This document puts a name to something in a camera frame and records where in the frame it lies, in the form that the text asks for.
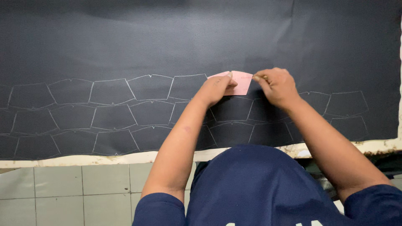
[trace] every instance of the floor tile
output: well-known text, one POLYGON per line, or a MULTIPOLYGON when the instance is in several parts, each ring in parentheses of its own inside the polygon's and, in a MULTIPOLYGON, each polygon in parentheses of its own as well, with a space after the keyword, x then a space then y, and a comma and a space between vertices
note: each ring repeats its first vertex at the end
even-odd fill
POLYGON ((0 174, 0 199, 34 198, 33 168, 0 174))
POLYGON ((142 192, 154 163, 130 164, 131 192, 142 192))
POLYGON ((130 226, 130 194, 85 195, 85 226, 130 226))
POLYGON ((196 167, 197 167, 196 163, 193 162, 193 166, 191 167, 191 173, 190 173, 190 176, 189 176, 189 180, 187 181, 187 185, 186 185, 186 190, 191 189, 191 183, 193 182, 193 179, 194 179, 194 172, 195 172, 196 167))
POLYGON ((84 195, 130 192, 128 164, 83 166, 84 195))
POLYGON ((0 200, 1 226, 35 226, 35 199, 0 200))
POLYGON ((84 226, 82 196, 36 198, 37 226, 84 226))
POLYGON ((190 201, 190 191, 186 190, 184 191, 184 213, 187 214, 187 207, 189 205, 190 201))
POLYGON ((82 195, 81 166, 35 167, 36 197, 82 195))
POLYGON ((141 193, 131 193, 131 214, 133 215, 131 221, 133 221, 134 219, 135 208, 137 207, 137 204, 140 199, 141 199, 141 193))
POLYGON ((400 190, 402 190, 402 179, 392 179, 391 182, 400 190))

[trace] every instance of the finger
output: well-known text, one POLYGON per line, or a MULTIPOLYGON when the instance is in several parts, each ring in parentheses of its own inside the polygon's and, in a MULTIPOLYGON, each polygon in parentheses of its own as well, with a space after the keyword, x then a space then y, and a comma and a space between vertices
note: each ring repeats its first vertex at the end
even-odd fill
POLYGON ((230 86, 230 87, 236 87, 238 84, 237 84, 237 82, 235 81, 235 80, 231 80, 230 82, 229 82, 229 84, 228 84, 228 87, 230 86))
POLYGON ((222 76, 217 82, 220 86, 224 86, 225 88, 228 86, 229 82, 232 80, 233 73, 229 72, 227 75, 222 76))
POLYGON ((265 95, 271 92, 271 87, 269 86, 268 82, 265 79, 262 79, 259 76, 253 76, 253 80, 258 82, 258 84, 263 89, 265 95))
POLYGON ((277 76, 277 74, 274 71, 275 71, 275 69, 265 69, 265 70, 255 73, 253 75, 253 77, 258 76, 260 78, 267 80, 268 83, 271 83, 273 80, 275 80, 275 78, 277 76))

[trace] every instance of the traced pattern shape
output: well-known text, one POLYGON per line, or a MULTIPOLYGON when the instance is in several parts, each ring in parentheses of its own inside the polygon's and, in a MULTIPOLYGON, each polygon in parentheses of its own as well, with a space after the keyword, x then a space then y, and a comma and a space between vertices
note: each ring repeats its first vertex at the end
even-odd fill
POLYGON ((166 100, 173 78, 162 75, 144 75, 127 81, 135 98, 141 100, 166 100))
POLYGON ((248 118, 256 121, 274 122, 287 118, 287 114, 263 98, 254 100, 248 118))
POLYGON ((252 103, 253 100, 242 97, 224 97, 211 107, 211 111, 216 121, 245 121, 252 103))
POLYGON ((156 125, 136 130, 131 134, 141 152, 157 151, 162 146, 163 141, 165 141, 171 130, 171 128, 156 125))
MULTIPOLYGON (((190 103, 189 101, 187 102, 176 102, 174 104, 173 108, 173 113, 172 117, 170 117, 170 123, 176 123, 178 119, 180 118, 181 114, 183 113, 184 109, 187 107, 187 104, 190 103)), ((212 115, 212 112, 210 109, 207 110, 205 114, 205 118, 203 123, 209 122, 209 121, 214 121, 215 118, 212 115)))
POLYGON ((72 130, 52 136, 62 155, 91 154, 95 141, 96 133, 72 130))
POLYGON ((45 83, 15 85, 12 88, 9 105, 24 109, 37 109, 54 104, 45 83))
POLYGON ((289 133, 292 136, 294 142, 304 142, 302 134, 299 132, 299 129, 293 122, 287 123, 286 126, 289 129, 289 133))
POLYGON ((94 82, 89 102, 102 105, 117 105, 134 98, 127 81, 122 78, 94 82))
POLYGON ((11 133, 14 118, 15 113, 10 111, 0 111, 0 134, 11 133))
POLYGON ((172 98, 191 100, 207 80, 205 74, 175 76, 169 96, 172 98))
POLYGON ((39 135, 57 129, 48 109, 33 111, 18 111, 12 132, 29 135, 39 135))
POLYGON ((331 125, 350 141, 362 141, 369 135, 361 116, 334 118, 331 125))
POLYGON ((121 155, 138 152, 138 146, 129 130, 99 132, 93 152, 104 155, 121 155))
POLYGON ((174 104, 146 101, 130 107, 138 125, 168 125, 174 104))
POLYGON ((210 148, 216 146, 215 140, 212 137, 211 132, 209 131, 206 125, 201 126, 200 134, 198 135, 197 144, 195 146, 195 150, 202 150, 205 148, 210 148))
POLYGON ((137 124, 128 105, 97 107, 91 127, 119 130, 137 124))
POLYGON ((218 148, 228 148, 237 144, 247 144, 253 127, 249 124, 228 122, 211 127, 209 130, 218 148))
POLYGON ((0 159, 13 158, 17 144, 18 138, 0 135, 0 159))
POLYGON ((332 93, 326 114, 354 116, 369 110, 361 91, 332 93))
POLYGON ((5 85, 0 85, 0 109, 8 107, 8 100, 10 99, 11 88, 5 85))
POLYGON ((95 108, 83 105, 68 105, 50 111, 60 129, 90 129, 95 108))
POLYGON ((49 84, 57 104, 88 103, 94 83, 82 79, 65 79, 49 84))
POLYGON ((250 144, 279 147, 292 143, 292 136, 284 122, 255 124, 250 136, 250 144))
POLYGON ((15 157, 40 160, 60 154, 49 134, 20 137, 15 157))
POLYGON ((320 115, 324 115, 331 95, 320 92, 302 92, 299 94, 320 115))

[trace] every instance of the grout line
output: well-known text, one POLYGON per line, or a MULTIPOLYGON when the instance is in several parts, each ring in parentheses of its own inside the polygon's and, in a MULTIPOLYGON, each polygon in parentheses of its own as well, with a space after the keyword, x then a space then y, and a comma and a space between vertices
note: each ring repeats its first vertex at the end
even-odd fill
POLYGON ((131 175, 130 175, 130 164, 128 164, 128 179, 130 182, 130 210, 131 210, 131 220, 134 221, 133 219, 133 203, 131 201, 131 175))
POLYGON ((82 166, 81 166, 81 183, 82 183, 82 214, 84 215, 84 226, 85 226, 85 207, 84 207, 84 174, 82 173, 82 166))
POLYGON ((34 197, 35 197, 35 225, 38 225, 38 216, 36 213, 36 186, 35 186, 35 167, 32 167, 33 169, 33 192, 34 192, 34 197))
MULTIPOLYGON (((141 192, 130 192, 130 193, 109 193, 109 194, 94 194, 94 195, 116 195, 116 194, 136 194, 141 192)), ((65 195, 65 196, 49 196, 49 197, 36 197, 38 199, 41 198, 57 198, 57 197, 74 197, 74 196, 89 196, 89 195, 65 195)), ((14 198, 14 199, 34 199, 34 198, 14 198)))

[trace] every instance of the chalk outline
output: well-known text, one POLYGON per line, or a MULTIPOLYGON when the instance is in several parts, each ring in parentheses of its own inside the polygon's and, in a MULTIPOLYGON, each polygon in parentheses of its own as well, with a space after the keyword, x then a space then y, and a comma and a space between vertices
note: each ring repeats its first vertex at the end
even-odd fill
POLYGON ((131 88, 130 88, 130 86, 128 85, 127 80, 126 80, 125 78, 112 79, 112 80, 104 80, 104 81, 94 81, 93 83, 94 83, 94 84, 92 85, 92 88, 91 88, 91 93, 90 93, 90 96, 89 96, 89 101, 88 101, 88 103, 99 104, 99 105, 106 105, 106 106, 116 106, 116 105, 124 104, 125 102, 129 102, 129 101, 135 100, 135 96, 134 96, 134 94, 133 94, 133 91, 131 90, 131 88), (132 98, 132 99, 130 99, 130 100, 127 100, 127 101, 124 101, 124 102, 121 102, 121 103, 117 103, 117 104, 115 104, 115 103, 112 102, 111 105, 109 105, 109 104, 102 104, 102 103, 96 103, 96 102, 91 102, 92 90, 93 90, 93 88, 94 88, 95 82, 110 82, 110 81, 117 81, 117 80, 124 80, 124 81, 125 81, 125 83, 126 83, 127 86, 128 86, 128 89, 131 91, 131 94, 133 95, 134 98, 132 98))
MULTIPOLYGON (((251 108, 252 108, 252 106, 253 106, 255 100, 262 100, 262 98, 255 98, 255 99, 253 100, 253 103, 252 103, 252 105, 251 105, 251 107, 250 107, 250 111, 248 112, 248 115, 249 115, 249 116, 250 116, 251 108)), ((280 122, 280 121, 282 121, 282 120, 284 120, 284 119, 287 119, 287 118, 289 118, 289 116, 287 116, 287 117, 285 117, 285 118, 282 118, 282 119, 278 119, 278 120, 276 120, 276 121, 268 122, 268 121, 261 121, 261 120, 250 119, 250 118, 247 116, 247 120, 252 120, 252 121, 257 121, 257 122, 266 122, 266 123, 280 122)))
POLYGON ((47 109, 47 108, 46 108, 46 109, 36 109, 36 110, 30 110, 30 111, 17 111, 17 112, 15 113, 14 122, 12 123, 11 133, 24 134, 24 135, 31 135, 31 136, 40 136, 40 135, 43 135, 43 134, 45 134, 45 133, 51 132, 51 131, 53 131, 53 130, 60 129, 59 126, 57 125, 56 121, 54 120, 53 116, 51 115, 49 109, 47 109), (46 132, 43 132, 43 133, 40 133, 40 134, 38 134, 38 133, 35 133, 35 134, 26 134, 26 133, 21 133, 21 132, 15 132, 15 131, 13 131, 13 130, 14 130, 14 125, 15 125, 15 120, 16 120, 16 118, 17 118, 18 112, 44 111, 44 110, 47 110, 47 111, 49 112, 49 115, 50 115, 51 119, 53 119, 53 122, 54 122, 54 124, 56 125, 56 128, 55 128, 55 129, 52 129, 52 130, 49 130, 49 131, 46 131, 46 132))
POLYGON ((172 110, 172 114, 170 115, 170 118, 169 118, 169 123, 171 123, 170 121, 172 120, 172 115, 173 115, 173 112, 174 112, 174 108, 175 108, 175 106, 176 106, 176 103, 190 103, 189 101, 183 101, 183 102, 175 102, 174 103, 174 106, 173 106, 173 110, 172 110))
MULTIPOLYGON (((299 93, 299 95, 300 95, 300 94, 303 94, 303 93, 307 93, 308 95, 310 95, 311 92, 314 92, 314 91, 310 91, 310 92, 301 92, 301 93, 299 93)), ((321 115, 321 116, 323 116, 323 115, 325 115, 325 112, 326 112, 326 110, 327 110, 327 108, 328 108, 328 104, 329 104, 329 101, 331 100, 332 94, 326 94, 326 93, 322 93, 322 92, 315 92, 315 93, 324 94, 324 95, 328 95, 328 96, 329 96, 329 99, 328 99, 327 105, 326 105, 326 107, 325 107, 324 113, 321 115)))
MULTIPOLYGON (((250 124, 247 124, 247 123, 234 121, 234 122, 223 123, 223 124, 220 124, 220 125, 215 125, 215 126, 213 126, 213 127, 211 127, 211 128, 208 127, 208 130, 209 130, 209 132, 210 132, 210 134, 211 134, 211 136, 212 136, 212 138, 213 138, 213 141, 215 141, 215 138, 214 138, 213 135, 212 135, 211 129, 212 129, 212 128, 215 128, 215 127, 218 127, 218 126, 221 126, 221 125, 228 124, 228 123, 230 123, 231 125, 233 125, 233 123, 240 123, 240 124, 250 125, 250 124)), ((251 130, 251 133, 250 133, 250 137, 248 138, 248 142, 250 142, 251 134, 252 134, 252 132, 254 131, 254 125, 250 125, 250 126, 252 126, 252 130, 251 130)))
POLYGON ((0 109, 8 109, 8 104, 10 103, 10 99, 11 99, 11 93, 12 93, 12 90, 13 90, 13 89, 14 89, 14 86, 13 86, 13 87, 11 87, 11 89, 10 89, 10 93, 8 94, 7 106, 6 106, 6 107, 0 107, 0 109))
POLYGON ((363 116, 361 116, 361 115, 359 115, 359 116, 351 116, 351 117, 343 117, 343 118, 332 118, 332 119, 331 119, 331 122, 330 122, 330 125, 332 126, 332 121, 333 121, 334 119, 351 119, 351 118, 358 118, 358 117, 360 117, 361 120, 363 121, 364 128, 366 129, 366 133, 367 133, 366 136, 370 135, 369 130, 367 129, 367 126, 366 126, 366 122, 364 121, 364 118, 363 118, 363 116))
POLYGON ((19 138, 19 137, 13 137, 13 136, 10 136, 10 135, 7 135, 7 134, 0 134, 0 136, 3 136, 3 137, 11 137, 11 138, 17 139, 17 145, 15 146, 15 150, 14 150, 13 156, 12 156, 11 158, 0 158, 1 160, 13 159, 13 158, 15 157, 15 152, 17 151, 17 147, 18 147, 18 143, 19 143, 19 141, 20 141, 20 138, 19 138))
MULTIPOLYGON (((155 75, 155 76, 161 76, 161 77, 166 77, 166 78, 171 78, 171 77, 163 76, 163 75, 159 75, 159 74, 147 74, 147 75, 143 75, 143 76, 140 76, 140 77, 136 77, 136 78, 133 78, 133 79, 130 79, 130 80, 126 80, 126 82, 127 82, 127 85, 130 87, 130 85, 128 84, 129 81, 134 80, 134 79, 137 79, 137 78, 142 78, 142 77, 145 77, 145 76, 149 76, 150 78, 152 78, 153 75, 155 75)), ((169 88, 168 96, 166 97, 166 99, 143 99, 143 100, 139 100, 139 99, 136 98, 136 100, 137 100, 137 101, 167 100, 167 99, 169 98, 169 95, 170 95, 170 90, 172 89, 172 85, 173 85, 173 80, 174 80, 174 78, 171 78, 171 79, 172 79, 172 82, 170 83, 170 88, 169 88)))
POLYGON ((33 158, 23 158, 23 157, 17 157, 17 156, 16 156, 16 154, 17 154, 17 149, 18 149, 18 145, 20 144, 20 138, 24 138, 24 137, 40 137, 40 136, 47 136, 47 135, 49 135, 50 138, 53 140, 53 143, 54 143, 54 145, 56 146, 57 151, 59 152, 58 154, 61 154, 60 151, 59 151, 59 148, 57 147, 56 142, 54 142, 54 139, 53 139, 53 137, 52 137, 50 134, 38 134, 38 135, 29 135, 29 136, 22 136, 22 137, 19 137, 19 138, 18 138, 17 147, 15 148, 15 152, 14 152, 14 158, 22 158, 22 159, 29 159, 29 160, 32 160, 32 161, 37 161, 37 160, 49 159, 49 158, 52 158, 52 157, 58 155, 58 154, 54 154, 54 155, 49 156, 49 157, 46 157, 46 158, 37 158, 37 159, 33 159, 33 158))
POLYGON ((11 89, 11 92, 10 92, 10 96, 8 97, 8 104, 7 104, 7 108, 8 108, 8 107, 15 107, 15 108, 18 108, 18 109, 26 109, 26 110, 39 110, 39 109, 43 109, 43 108, 48 107, 48 106, 53 105, 53 104, 57 104, 57 103, 56 103, 56 100, 54 99, 54 97, 53 97, 52 93, 50 92, 49 87, 47 86, 47 84, 46 84, 46 83, 44 83, 44 82, 40 82, 40 83, 25 84, 25 85, 13 85, 13 86, 12 86, 12 89, 11 89), (52 97, 52 99, 53 99, 53 101, 54 101, 53 103, 51 103, 51 104, 49 104, 49 105, 46 105, 46 106, 43 106, 43 107, 32 107, 32 108, 16 107, 16 106, 12 106, 12 105, 10 105, 10 101, 11 101, 11 95, 12 95, 12 92, 14 91, 14 87, 15 87, 15 86, 31 86, 31 85, 39 85, 39 84, 44 84, 44 85, 46 86, 47 91, 49 92, 50 96, 52 97))
POLYGON ((140 105, 140 104, 143 104, 143 103, 146 103, 146 102, 151 102, 151 104, 153 104, 154 101, 164 102, 164 103, 171 104, 171 105, 173 105, 173 109, 172 109, 172 113, 170 114, 170 118, 169 118, 168 124, 150 124, 150 125, 169 125, 170 119, 172 118, 172 114, 173 114, 173 111, 174 111, 174 106, 176 105, 175 103, 172 104, 172 103, 169 103, 169 102, 166 102, 166 101, 152 100, 152 101, 144 101, 144 102, 141 102, 141 103, 138 103, 138 104, 134 104, 134 105, 132 105, 132 106, 130 106, 130 107, 133 107, 133 106, 136 106, 136 105, 140 105))
MULTIPOLYGON (((12 113, 12 111, 3 110, 3 109, 1 109, 1 108, 0 108, 0 111, 5 111, 5 112, 10 112, 10 113, 12 113)), ((14 121, 15 121, 15 115, 16 115, 16 114, 17 114, 17 113, 14 114, 14 120, 13 120, 12 125, 11 125, 10 133, 0 133, 0 135, 10 135, 10 134, 11 134, 11 131, 12 131, 13 127, 14 127, 14 121)))
MULTIPOLYGON (((164 127, 164 126, 160 126, 160 125, 154 125, 154 126, 148 126, 148 127, 145 127, 145 128, 141 128, 141 129, 138 129, 138 130, 134 130, 134 131, 130 132, 130 133, 131 133, 131 136, 133 137, 133 132, 137 132, 137 131, 139 131, 139 130, 146 129, 146 128, 149 128, 149 127, 152 127, 152 129, 155 129, 155 127, 162 127, 162 128, 170 129, 170 130, 172 131, 172 128, 164 127)), ((141 151, 141 150, 139 149, 138 145, 137 145, 137 148, 138 148, 138 150, 139 150, 140 152, 159 151, 159 149, 157 149, 157 150, 145 150, 145 151, 141 151)))
MULTIPOLYGON (((49 92, 50 92, 51 96, 53 97, 53 94, 51 93, 49 86, 51 86, 51 85, 53 85, 53 84, 56 84, 56 83, 59 83, 59 82, 66 81, 66 80, 69 80, 69 81, 71 82, 73 79, 74 79, 74 80, 81 80, 81 81, 85 81, 85 82, 91 82, 91 81, 88 81, 88 80, 85 80, 85 79, 79 79, 79 78, 67 78, 67 79, 63 79, 63 80, 57 81, 57 82, 53 82, 53 83, 51 83, 51 84, 47 84, 46 86, 47 86, 47 88, 49 89, 49 92)), ((91 83, 92 83, 92 86, 91 86, 91 91, 89 92, 89 98, 88 98, 88 102, 86 102, 86 103, 64 103, 64 104, 60 104, 60 105, 70 105, 70 104, 88 104, 88 103, 89 103, 89 99, 91 98, 91 94, 92 94, 92 88, 94 87, 94 82, 91 82, 91 83)))
MULTIPOLYGON (((206 74, 193 74, 193 75, 180 75, 180 76, 174 76, 174 77, 173 77, 173 81, 172 81, 172 85, 170 86, 170 90, 172 90, 172 86, 173 86, 173 82, 174 82, 174 78, 175 78, 175 77, 188 77, 188 76, 197 76, 197 75, 205 75, 206 80, 208 80, 208 77, 207 77, 207 75, 206 75, 206 74)), ((188 99, 180 99, 180 98, 176 98, 176 97, 171 97, 171 98, 174 98, 174 99, 179 99, 179 100, 184 100, 184 101, 191 101, 191 100, 188 100, 188 99)))
MULTIPOLYGON (((363 113, 365 113, 365 112, 370 112, 369 106, 368 106, 368 104, 367 104, 367 101, 366 101, 366 98, 364 97, 363 92, 362 92, 361 90, 359 90, 359 91, 353 91, 353 92, 360 92, 360 93, 361 93, 361 96, 363 97, 364 103, 366 104, 367 110, 362 111, 362 112, 359 112, 359 113, 354 114, 354 115, 348 115, 348 114, 346 114, 346 115, 333 115, 333 114, 328 114, 328 113, 326 112, 326 109, 325 109, 324 114, 332 115, 332 116, 337 116, 337 117, 353 117, 353 116, 356 116, 356 115, 363 114, 363 113)), ((331 94, 331 97, 332 97, 333 94, 344 94, 344 93, 353 93, 353 92, 333 92, 333 93, 331 94)))
POLYGON ((208 127, 207 125, 202 125, 202 126, 201 126, 201 128, 200 128, 200 133, 201 133, 201 129, 202 129, 203 126, 207 127, 207 130, 208 130, 209 134, 211 135, 213 142, 215 143, 215 144, 213 144, 213 145, 211 145, 211 146, 208 146, 208 147, 205 147, 205 148, 210 148, 210 147, 212 147, 212 146, 218 147, 218 145, 216 144, 215 138, 213 138, 212 133, 211 133, 211 131, 209 130, 209 127, 208 127))
MULTIPOLYGON (((291 121, 291 122, 288 122, 288 123, 286 123, 286 127, 287 127, 287 130, 289 131, 289 133, 290 133, 290 136, 292 137, 292 140, 293 141, 295 141, 294 139, 293 139, 293 136, 292 136, 292 133, 290 132, 290 129, 289 129, 289 127, 288 127, 288 124, 291 124, 291 123, 293 123, 294 124, 294 122, 293 121, 291 121)), ((304 143, 304 138, 303 138, 303 135, 301 135, 301 137, 302 137, 302 141, 296 141, 296 142, 302 142, 302 143, 304 143)))
MULTIPOLYGON (((125 130, 119 130, 119 131, 98 132, 98 133, 96 134, 95 143, 94 143, 94 148, 92 149, 92 153, 91 153, 91 154, 93 154, 93 153, 96 153, 96 154, 103 154, 103 153, 99 153, 99 152, 96 152, 96 151, 95 151, 96 142, 98 141, 98 136, 99 136, 100 133, 114 133, 114 132, 121 132, 121 131, 128 131, 128 132, 129 132, 130 136, 133 138, 133 141, 134 141, 134 143, 135 143, 135 146, 137 146, 137 149, 134 149, 134 150, 132 150, 132 151, 125 152, 125 153, 122 153, 122 154, 118 154, 118 156, 124 155, 124 154, 127 154, 127 153, 130 153, 130 152, 133 152, 133 151, 136 151, 136 150, 139 150, 138 145, 137 145, 137 142, 135 142, 135 139, 134 139, 133 135, 131 134, 130 130, 125 129, 125 130)), ((114 155, 103 154, 103 155, 106 155, 106 156, 116 156, 116 154, 114 154, 114 155)))
MULTIPOLYGON (((86 132, 86 133, 96 134, 96 136, 98 136, 98 133, 94 133, 94 132, 90 132, 90 131, 86 131, 86 130, 79 130, 79 129, 75 129, 75 130, 70 129, 69 131, 65 131, 65 132, 62 132, 62 133, 59 133, 59 134, 56 134, 56 135, 50 135, 50 136, 52 137, 54 143, 56 144, 56 147, 57 147, 57 149, 59 150, 59 152, 60 152, 59 146, 57 146, 57 143, 56 143, 56 141, 54 140, 53 137, 58 136, 58 135, 61 135, 61 134, 65 134, 65 133, 70 133, 70 132, 72 132, 72 131, 73 131, 74 133, 76 133, 77 131, 82 131, 82 132, 86 132)), ((89 154, 62 154, 62 153, 60 152, 60 154, 61 154, 62 156, 90 155, 91 153, 89 153, 89 154)))
MULTIPOLYGON (((244 97, 238 97, 238 96, 224 96, 224 97, 222 97, 222 99, 225 98, 225 97, 227 97, 227 98, 229 98, 229 99, 232 99, 232 98, 242 98, 242 99, 246 99, 246 100, 252 101, 252 102, 251 102, 251 105, 250 105, 250 110, 248 111, 248 114, 247 114, 246 120, 226 120, 226 121, 228 121, 228 122, 229 122, 229 121, 247 121, 247 120, 248 120, 248 117, 250 116, 250 111, 251 111, 252 105, 253 105, 253 103, 254 103, 254 100, 248 99, 248 98, 244 98, 244 97)), ((211 110, 211 113, 212 113, 213 118, 215 119, 215 122, 226 122, 226 121, 218 121, 218 120, 216 120, 215 115, 213 114, 213 111, 212 111, 212 110, 211 110)))
POLYGON ((290 134, 290 130, 289 130, 289 128, 287 127, 286 122, 284 122, 284 121, 277 121, 277 122, 271 122, 271 123, 257 123, 257 124, 254 124, 254 127, 255 127, 256 125, 266 125, 266 124, 275 124, 275 123, 283 123, 283 124, 285 124, 286 129, 287 129, 287 132, 288 132, 289 135, 290 135, 290 138, 292 138, 292 141, 294 141, 294 140, 293 140, 293 137, 292 137, 292 134, 290 134))
MULTIPOLYGON (((135 117, 134 117, 133 113, 131 112, 130 107, 128 106, 128 104, 125 104, 125 105, 112 105, 112 106, 97 106, 96 109, 98 109, 98 107, 116 107, 116 106, 127 106, 128 109, 129 109, 129 111, 130 111, 130 113, 131 113, 131 115, 133 116, 133 119, 134 119, 134 122, 135 122, 135 124, 133 124, 133 125, 137 125, 137 121, 135 120, 135 117)), ((92 124, 94 123, 94 118, 95 118, 95 114, 96 114, 96 109, 95 109, 95 112, 94 112, 94 117, 92 118, 91 128, 103 129, 103 128, 93 127, 93 126, 92 126, 92 124)), ((127 127, 121 128, 121 129, 113 128, 113 129, 104 129, 104 130, 108 130, 108 131, 119 131, 119 130, 127 129, 128 127, 133 126, 133 125, 129 125, 129 126, 127 126, 127 127)))
MULTIPOLYGON (((50 115, 51 115, 51 117, 53 118, 52 111, 58 110, 58 109, 60 109, 60 108, 68 107, 68 106, 73 106, 73 107, 74 107, 75 105, 79 105, 79 106, 83 106, 83 107, 94 108, 95 111, 94 111, 94 115, 92 116, 92 122, 94 121, 94 116, 95 116, 95 112, 96 112, 96 107, 91 107, 91 106, 87 106, 87 105, 80 105, 80 104, 74 104, 74 105, 68 104, 68 105, 65 105, 65 106, 62 106, 62 107, 53 109, 53 110, 50 111, 50 115)), ((60 129, 60 130, 77 130, 77 129, 60 129)))

